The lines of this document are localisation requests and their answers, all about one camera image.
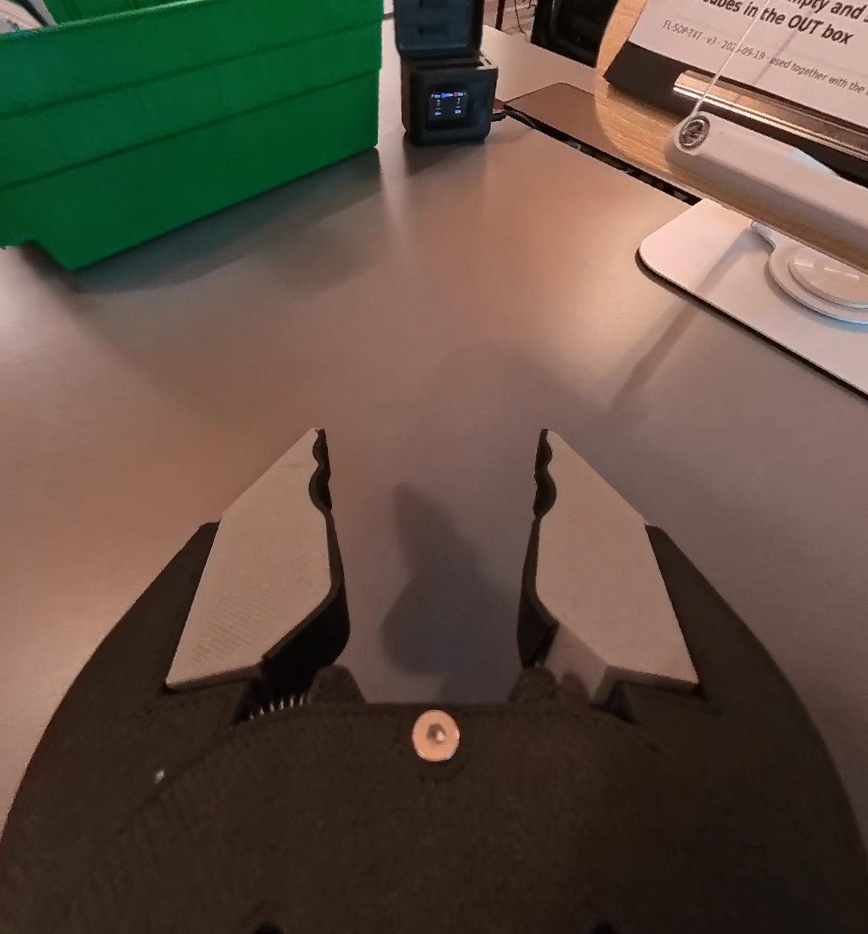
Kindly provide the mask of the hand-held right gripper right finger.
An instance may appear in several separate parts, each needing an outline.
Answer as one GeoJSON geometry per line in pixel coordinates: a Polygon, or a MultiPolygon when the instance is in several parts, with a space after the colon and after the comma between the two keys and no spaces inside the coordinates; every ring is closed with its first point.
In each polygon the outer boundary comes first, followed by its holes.
{"type": "Polygon", "coordinates": [[[607,702],[618,683],[691,693],[699,678],[642,515],[542,430],[517,621],[524,668],[607,702]]]}

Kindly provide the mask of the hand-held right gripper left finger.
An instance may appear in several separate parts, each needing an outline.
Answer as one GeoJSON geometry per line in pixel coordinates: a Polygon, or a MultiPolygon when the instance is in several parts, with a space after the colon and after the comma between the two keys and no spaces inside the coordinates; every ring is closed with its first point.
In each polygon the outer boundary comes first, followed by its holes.
{"type": "Polygon", "coordinates": [[[306,431],[217,523],[165,680],[307,692],[350,626],[326,433],[306,431]]]}

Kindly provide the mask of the green plastic bin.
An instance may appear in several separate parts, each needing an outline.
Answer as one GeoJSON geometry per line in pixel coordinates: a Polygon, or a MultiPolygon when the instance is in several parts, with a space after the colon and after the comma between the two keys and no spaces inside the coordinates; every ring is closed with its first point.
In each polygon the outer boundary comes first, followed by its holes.
{"type": "Polygon", "coordinates": [[[382,2],[49,2],[0,34],[0,247],[76,271],[378,140],[382,2]]]}

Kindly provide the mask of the black device with small screen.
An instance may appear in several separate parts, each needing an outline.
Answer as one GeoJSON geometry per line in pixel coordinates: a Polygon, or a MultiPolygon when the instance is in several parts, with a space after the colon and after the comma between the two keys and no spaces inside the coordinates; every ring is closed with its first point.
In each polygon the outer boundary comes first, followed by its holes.
{"type": "Polygon", "coordinates": [[[401,113],[414,146],[483,143],[498,66],[482,52],[483,1],[395,1],[401,113]]]}

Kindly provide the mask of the black mesh office chair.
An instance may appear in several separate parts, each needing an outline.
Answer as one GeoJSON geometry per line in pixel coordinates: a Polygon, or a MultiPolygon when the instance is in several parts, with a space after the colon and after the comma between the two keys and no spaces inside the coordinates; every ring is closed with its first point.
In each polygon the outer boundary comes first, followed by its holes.
{"type": "Polygon", "coordinates": [[[596,67],[606,27],[617,1],[538,1],[531,43],[596,67]]]}

